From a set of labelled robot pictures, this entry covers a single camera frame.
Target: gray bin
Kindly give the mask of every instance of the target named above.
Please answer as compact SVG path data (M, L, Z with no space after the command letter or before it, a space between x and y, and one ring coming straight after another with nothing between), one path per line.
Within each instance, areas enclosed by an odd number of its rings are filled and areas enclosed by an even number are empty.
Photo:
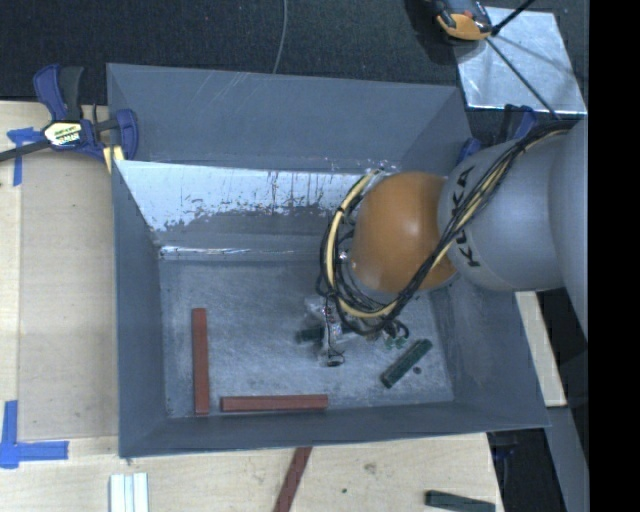
M120 455L367 442L548 424L512 293L463 278L401 318L433 349L354 341L320 364L295 340L337 202L367 168L446 175L470 136L457 89L110 65L139 119L113 170ZM193 413L190 311L208 312L211 412ZM312 413L225 415L229 395L327 393Z

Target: blue tape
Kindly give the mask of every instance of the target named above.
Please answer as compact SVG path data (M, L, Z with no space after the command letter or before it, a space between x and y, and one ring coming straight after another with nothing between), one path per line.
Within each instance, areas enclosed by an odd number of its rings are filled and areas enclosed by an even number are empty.
M32 127L19 128L17 130L9 130L7 137L13 142L17 148L22 146L25 142L40 142L44 140L44 135L38 130L34 130ZM13 166L13 186L17 187L22 183L22 157L16 157Z
M16 469L21 462L66 460L68 458L69 441L19 443L18 401L5 402L2 441L0 441L0 468Z

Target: dark green object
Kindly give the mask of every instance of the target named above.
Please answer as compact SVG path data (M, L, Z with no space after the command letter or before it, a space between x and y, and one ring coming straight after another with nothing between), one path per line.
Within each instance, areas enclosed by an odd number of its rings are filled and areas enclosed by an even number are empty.
M402 354L400 359L393 363L387 370L380 376L380 380L387 388L391 388L396 382L398 382L405 373L407 373L411 367L416 364L422 356L424 356L433 346L428 339L416 341L409 349Z
M296 337L300 343L303 341L322 341L322 338L324 337L324 325L302 329L301 331L298 331Z
M453 512L496 512L496 506L488 501L474 500L440 491L424 493L424 504Z

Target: wire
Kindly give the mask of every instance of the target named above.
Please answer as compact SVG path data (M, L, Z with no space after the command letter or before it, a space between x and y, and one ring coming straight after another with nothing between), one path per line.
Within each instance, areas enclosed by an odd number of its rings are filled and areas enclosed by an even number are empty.
M559 121L560 117L558 116L558 114L556 114L556 111L553 110L553 107L549 105L549 103L540 95L540 93L535 89L535 87L533 87L533 85L531 85L531 83L522 75L522 73L520 73L520 71L516 69L516 67L511 63L511 61L507 59L506 55L502 53L491 40L487 39L487 43L489 44L489 46L491 46L491 48L495 50L495 52L504 61L504 63L507 66L509 66L511 71L514 72L514 74L520 79L520 81L525 85L525 87L529 89L531 93L538 99L538 101L545 106L545 108L549 111L549 114L551 114L551 116L554 119Z
M360 335L375 334L382 330L391 335L397 334L399 330L408 332L406 326L397 320L398 315L418 291L431 269L444 258L460 232L487 206L517 158L543 140L566 133L572 126L573 123L570 121L560 121L534 128L528 135L518 140L500 155L478 182L471 187L469 194L456 208L442 230L434 251L425 259L405 288L392 302L386 305L373 301L357 287L356 290L349 287L339 267L342 264L339 255L339 240L348 238L338 238L338 231L340 224L344 221L345 212L351 211L351 205L354 201L362 200L365 187L381 171L373 171L358 180L349 190L329 223L320 251L320 278L327 288L325 297L327 301L334 299L336 310L343 323ZM354 318L365 327L356 325ZM372 325L368 320L376 320L377 323Z
M513 20L515 17L519 16L522 13L522 11L524 11L527 7L529 7L535 1L536 0L527 0L525 3L523 3L515 11L513 11L511 14L509 14L509 16L507 16L500 23L498 23L495 27L493 27L493 30L491 30L491 35L492 36L497 36L500 33L500 31L505 27L505 25L510 23L511 20Z
M271 74L275 75L280 65L280 58L282 57L282 49L284 48L284 38L287 35L287 0L282 0L282 33L280 34L280 46L278 47L278 55L276 56L276 62L273 65L273 71Z

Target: white plastic piece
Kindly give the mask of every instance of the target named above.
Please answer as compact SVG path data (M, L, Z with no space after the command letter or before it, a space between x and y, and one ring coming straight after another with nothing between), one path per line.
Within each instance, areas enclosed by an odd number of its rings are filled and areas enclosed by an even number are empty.
M149 512L149 486L146 473L111 475L109 512Z

